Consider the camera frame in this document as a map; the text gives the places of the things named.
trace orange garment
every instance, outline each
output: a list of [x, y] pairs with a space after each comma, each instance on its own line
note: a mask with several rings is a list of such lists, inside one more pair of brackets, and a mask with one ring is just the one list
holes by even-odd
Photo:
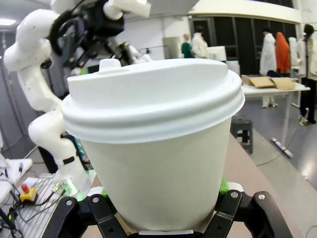
[[291, 68], [291, 62], [289, 45], [281, 32], [276, 34], [275, 54], [277, 71], [285, 73]]

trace black pants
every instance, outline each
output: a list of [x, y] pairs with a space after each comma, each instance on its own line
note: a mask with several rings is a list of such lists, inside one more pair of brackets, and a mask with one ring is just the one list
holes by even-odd
[[300, 111], [303, 117], [306, 116], [306, 108], [309, 109], [308, 112], [308, 121], [313, 121], [315, 119], [315, 103], [316, 103], [316, 85], [317, 81], [309, 79], [309, 78], [302, 78], [302, 84], [310, 87], [310, 91], [304, 91], [301, 95], [301, 106]]

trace person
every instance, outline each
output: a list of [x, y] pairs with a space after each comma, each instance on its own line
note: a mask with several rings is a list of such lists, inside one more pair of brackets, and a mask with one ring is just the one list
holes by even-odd
[[291, 69], [289, 45], [281, 32], [276, 34], [275, 54], [277, 73], [289, 77], [288, 72]]
[[[301, 96], [301, 125], [316, 124], [317, 41], [312, 38], [314, 31], [312, 25], [306, 24], [304, 28], [305, 36], [297, 43], [299, 75], [302, 77], [302, 84], [311, 88], [310, 91], [303, 92]], [[307, 114], [306, 108], [309, 109], [307, 119], [305, 118]]]
[[185, 59], [194, 58], [194, 55], [195, 55], [188, 41], [189, 41], [189, 34], [184, 34], [184, 43], [182, 44], [182, 53], [184, 54]]
[[[264, 43], [260, 60], [260, 74], [267, 76], [269, 71], [276, 71], [275, 39], [272, 30], [268, 27], [263, 29]], [[274, 97], [264, 96], [262, 99], [262, 108], [269, 106], [277, 107]]]
[[196, 27], [196, 33], [194, 34], [192, 45], [195, 58], [207, 59], [207, 47], [208, 44], [204, 41], [202, 33], [204, 28], [202, 26]]

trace brown table surface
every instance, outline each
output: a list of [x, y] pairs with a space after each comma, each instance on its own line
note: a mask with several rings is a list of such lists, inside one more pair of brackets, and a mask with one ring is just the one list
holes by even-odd
[[[250, 156], [244, 151], [239, 143], [231, 136], [229, 139], [227, 160], [224, 170], [224, 175], [228, 182], [237, 182], [243, 186], [243, 189], [248, 195], [253, 195], [258, 191], [269, 192], [277, 206], [279, 207], [284, 219], [287, 222], [289, 229], [292, 232], [293, 238], [303, 238], [301, 232], [294, 223], [288, 209], [283, 205], [283, 201], [279, 199], [270, 183], [266, 180], [259, 168], [251, 160]], [[96, 177], [92, 187], [102, 186], [99, 179]], [[124, 225], [122, 218], [117, 216], [122, 226], [128, 232], [128, 228]], [[83, 238], [101, 238], [101, 234], [96, 226], [89, 227]], [[229, 232], [228, 238], [252, 238], [248, 229], [243, 223], [234, 222]]]

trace green shirt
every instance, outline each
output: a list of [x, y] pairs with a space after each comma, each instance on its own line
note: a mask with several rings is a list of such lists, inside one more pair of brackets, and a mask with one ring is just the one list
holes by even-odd
[[182, 53], [184, 54], [184, 58], [194, 58], [192, 56], [192, 53], [190, 52], [192, 50], [192, 47], [188, 42], [185, 42], [182, 44]]

